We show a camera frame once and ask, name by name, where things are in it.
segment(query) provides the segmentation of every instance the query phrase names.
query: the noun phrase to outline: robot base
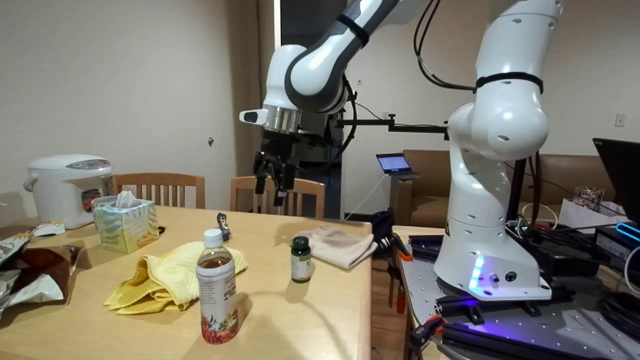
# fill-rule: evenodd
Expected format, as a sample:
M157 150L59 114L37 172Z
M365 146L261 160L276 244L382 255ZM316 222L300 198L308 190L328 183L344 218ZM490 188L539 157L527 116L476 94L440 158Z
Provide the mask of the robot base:
M447 284L483 301L551 299L536 261L502 226L473 226L449 217L434 270Z

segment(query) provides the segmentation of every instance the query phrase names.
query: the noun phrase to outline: black laptop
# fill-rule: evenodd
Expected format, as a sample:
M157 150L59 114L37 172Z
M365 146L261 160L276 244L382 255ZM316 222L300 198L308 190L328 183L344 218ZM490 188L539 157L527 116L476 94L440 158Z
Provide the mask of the black laptop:
M397 177L400 180L413 179L420 177L420 174L411 170L409 163L402 153L393 154L377 154L378 162L385 174Z
M640 143L601 138L593 143L627 218L640 224Z

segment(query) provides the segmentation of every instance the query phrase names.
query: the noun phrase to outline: couch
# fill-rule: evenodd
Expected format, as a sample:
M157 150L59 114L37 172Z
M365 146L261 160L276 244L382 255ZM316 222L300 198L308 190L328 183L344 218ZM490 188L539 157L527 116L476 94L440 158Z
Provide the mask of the couch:
M451 186L449 151L405 150L403 153L412 170L422 176L407 181L392 178L390 207L394 211L396 224L444 227ZM544 180L556 184L543 182L540 202L557 215L560 214L562 200L572 196L566 190L572 192L576 186L603 188L604 199L613 200L613 185L598 156L543 154L540 159ZM511 179L513 171L510 168L507 171ZM519 209L532 200L533 181L531 176L525 176ZM553 215L541 208L538 218L553 220Z

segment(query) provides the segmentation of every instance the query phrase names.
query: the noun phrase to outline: wooden floor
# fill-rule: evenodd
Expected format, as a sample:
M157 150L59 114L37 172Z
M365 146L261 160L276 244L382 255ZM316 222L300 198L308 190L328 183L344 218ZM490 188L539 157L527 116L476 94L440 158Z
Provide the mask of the wooden floor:
M404 349L405 314L389 308L389 275L387 261L374 260L371 274L371 345L373 360L401 360Z

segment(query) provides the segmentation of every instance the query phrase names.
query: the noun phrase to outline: bottle label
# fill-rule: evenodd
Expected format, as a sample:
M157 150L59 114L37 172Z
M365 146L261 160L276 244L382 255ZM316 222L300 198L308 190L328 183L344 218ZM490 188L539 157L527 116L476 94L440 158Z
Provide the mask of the bottle label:
M238 331L236 306L236 277L200 280L200 311L202 337L210 344L220 344L231 340Z
M291 255L291 277L300 281L311 278L311 255Z

